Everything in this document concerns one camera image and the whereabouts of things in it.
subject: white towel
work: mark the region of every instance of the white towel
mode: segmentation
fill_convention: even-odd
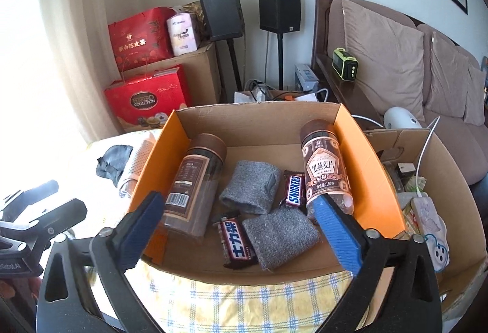
[[[139,145],[134,146],[132,153],[130,153],[129,161],[125,165],[124,172],[119,180],[119,196],[120,198],[132,198],[137,181],[141,176],[144,165],[151,153],[151,150],[156,143],[156,139],[152,133]]]

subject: yellow checkered blanket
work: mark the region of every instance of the yellow checkered blanket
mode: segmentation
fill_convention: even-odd
[[[346,291],[351,273],[267,286],[211,285],[139,262],[126,276],[164,331],[313,332]]]

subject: snickers bar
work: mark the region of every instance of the snickers bar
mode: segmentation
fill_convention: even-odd
[[[283,198],[280,205],[299,208],[301,211],[306,210],[305,175],[301,172],[286,170],[284,176],[286,182],[285,198]]]
[[[256,253],[236,217],[223,215],[219,222],[214,223],[214,226],[219,229],[224,248],[224,267],[239,270],[258,264]]]

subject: barcode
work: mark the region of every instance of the barcode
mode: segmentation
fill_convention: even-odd
[[[176,205],[181,206],[182,208],[186,208],[186,204],[188,203],[188,199],[190,197],[186,194],[179,194],[177,192],[172,192],[169,194],[166,203],[168,205]]]

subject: green portable radio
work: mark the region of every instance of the green portable radio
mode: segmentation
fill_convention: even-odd
[[[354,81],[356,79],[356,75],[358,74],[358,60],[351,54],[348,54],[344,48],[334,49],[332,66],[344,81]]]

